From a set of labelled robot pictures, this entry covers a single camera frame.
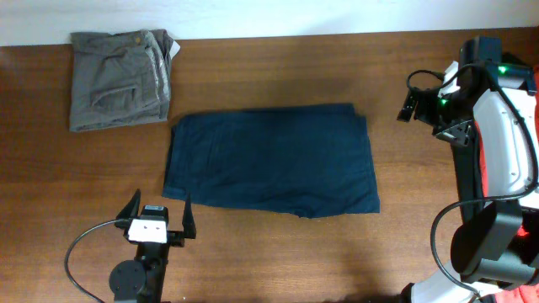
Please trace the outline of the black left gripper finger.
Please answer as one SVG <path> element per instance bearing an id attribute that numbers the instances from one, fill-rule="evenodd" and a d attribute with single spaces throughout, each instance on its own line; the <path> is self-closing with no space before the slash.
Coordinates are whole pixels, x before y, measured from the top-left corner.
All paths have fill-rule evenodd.
<path id="1" fill-rule="evenodd" d="M 196 239 L 197 230 L 195 225 L 195 218 L 192 211 L 192 203 L 190 195 L 188 195 L 184 202 L 184 213 L 182 217 L 183 236 L 186 239 Z"/>
<path id="2" fill-rule="evenodd" d="M 138 216 L 139 207 L 141 201 L 141 190 L 137 189 L 130 201 L 123 207 L 123 209 L 116 216 L 117 220 L 129 220 L 135 219 Z"/>

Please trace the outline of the dark navy blue shorts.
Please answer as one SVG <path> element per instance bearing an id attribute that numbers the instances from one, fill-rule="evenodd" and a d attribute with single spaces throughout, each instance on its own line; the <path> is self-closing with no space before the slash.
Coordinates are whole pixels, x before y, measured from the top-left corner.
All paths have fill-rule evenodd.
<path id="1" fill-rule="evenodd" d="M 353 104 L 186 115 L 171 129 L 163 197 L 305 218 L 381 209 Z"/>

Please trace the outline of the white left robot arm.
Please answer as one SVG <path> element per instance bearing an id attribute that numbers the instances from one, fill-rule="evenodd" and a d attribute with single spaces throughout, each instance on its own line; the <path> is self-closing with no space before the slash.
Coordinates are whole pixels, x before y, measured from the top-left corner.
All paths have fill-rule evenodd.
<path id="1" fill-rule="evenodd" d="M 115 266 L 109 275 L 109 287 L 115 303 L 159 303 L 162 299 L 169 249 L 183 247 L 196 238 L 191 201 L 184 205 L 181 231 L 168 229 L 168 208 L 140 206 L 141 191 L 116 216 L 115 227 L 136 245 L 136 256 Z"/>

